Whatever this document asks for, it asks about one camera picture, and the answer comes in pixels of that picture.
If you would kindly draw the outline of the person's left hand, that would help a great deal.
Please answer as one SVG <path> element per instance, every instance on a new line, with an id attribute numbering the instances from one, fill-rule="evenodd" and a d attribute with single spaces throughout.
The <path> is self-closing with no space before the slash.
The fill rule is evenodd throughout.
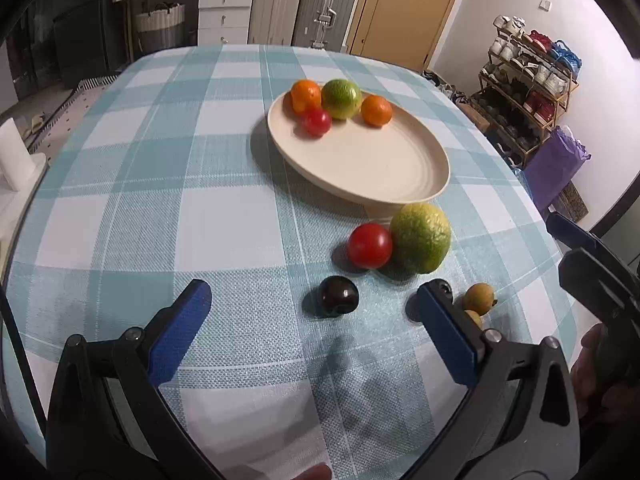
<path id="1" fill-rule="evenodd" d="M 332 469 L 325 463 L 320 463 L 301 472 L 293 480 L 332 480 Z"/>

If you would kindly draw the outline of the person's right hand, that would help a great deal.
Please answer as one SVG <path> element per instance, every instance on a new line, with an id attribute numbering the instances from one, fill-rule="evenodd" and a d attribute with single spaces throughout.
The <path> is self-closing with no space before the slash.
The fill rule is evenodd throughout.
<path id="1" fill-rule="evenodd" d="M 570 379 L 574 389 L 578 417 L 583 418 L 594 405 L 599 388 L 596 370 L 596 353 L 601 339 L 603 325 L 593 325 L 580 344 L 579 356 L 570 370 Z M 602 396 L 600 409 L 603 417 L 610 422 L 639 415 L 639 389 L 625 385 L 616 385 Z"/>

